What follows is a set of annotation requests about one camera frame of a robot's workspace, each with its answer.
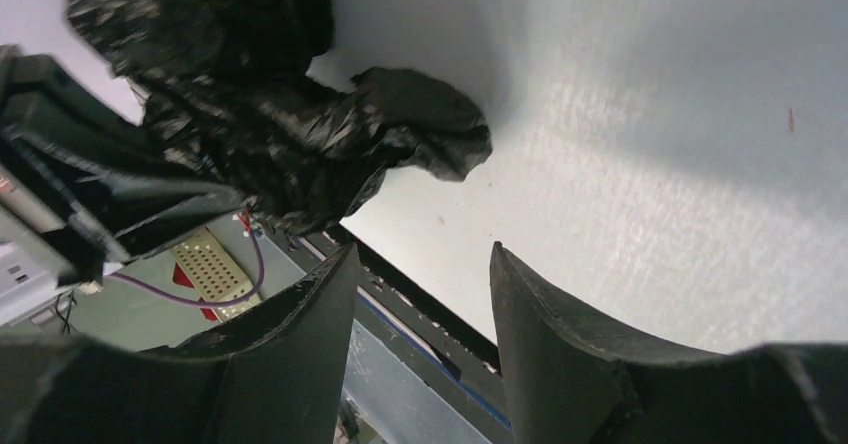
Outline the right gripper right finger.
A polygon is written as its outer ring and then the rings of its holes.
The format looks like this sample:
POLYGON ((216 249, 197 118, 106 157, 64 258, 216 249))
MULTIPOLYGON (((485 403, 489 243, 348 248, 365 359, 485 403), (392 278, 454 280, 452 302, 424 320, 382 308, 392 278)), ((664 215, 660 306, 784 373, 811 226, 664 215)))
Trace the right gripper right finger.
POLYGON ((724 355, 638 330, 495 243, 491 300, 518 443, 843 443, 847 347, 724 355))

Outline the black trash bag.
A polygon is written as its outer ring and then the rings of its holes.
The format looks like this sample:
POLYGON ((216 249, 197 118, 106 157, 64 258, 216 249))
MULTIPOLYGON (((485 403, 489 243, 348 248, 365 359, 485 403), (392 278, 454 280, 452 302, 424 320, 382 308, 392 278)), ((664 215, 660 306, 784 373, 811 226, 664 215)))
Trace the black trash bag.
POLYGON ((355 214, 389 170, 461 182, 491 155, 482 111, 448 83, 372 67, 338 91, 308 75, 332 0, 67 0, 70 27, 147 92, 164 156, 244 194, 291 235, 355 214))

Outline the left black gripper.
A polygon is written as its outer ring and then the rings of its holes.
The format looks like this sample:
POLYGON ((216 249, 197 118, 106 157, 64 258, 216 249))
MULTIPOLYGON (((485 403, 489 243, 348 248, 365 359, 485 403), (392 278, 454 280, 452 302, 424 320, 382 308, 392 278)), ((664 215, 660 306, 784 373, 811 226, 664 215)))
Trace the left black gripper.
POLYGON ((167 161, 51 56, 1 49, 1 238, 61 282, 98 279, 237 211, 234 188, 167 161))

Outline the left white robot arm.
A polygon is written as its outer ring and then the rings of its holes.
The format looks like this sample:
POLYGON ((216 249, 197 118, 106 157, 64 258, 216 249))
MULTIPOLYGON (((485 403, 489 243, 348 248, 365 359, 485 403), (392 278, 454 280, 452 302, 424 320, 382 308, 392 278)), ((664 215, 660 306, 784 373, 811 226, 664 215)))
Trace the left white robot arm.
POLYGON ((50 55, 1 48, 1 275, 54 292, 156 255, 242 194, 165 159, 153 136, 50 55))

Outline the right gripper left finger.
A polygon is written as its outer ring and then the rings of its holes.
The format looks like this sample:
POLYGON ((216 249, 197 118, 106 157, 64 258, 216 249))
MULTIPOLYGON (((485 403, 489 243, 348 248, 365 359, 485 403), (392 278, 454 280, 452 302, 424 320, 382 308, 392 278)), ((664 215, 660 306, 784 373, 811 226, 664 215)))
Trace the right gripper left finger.
POLYGON ((296 284, 176 347, 1 340, 5 443, 329 443, 360 262, 348 245, 296 284))

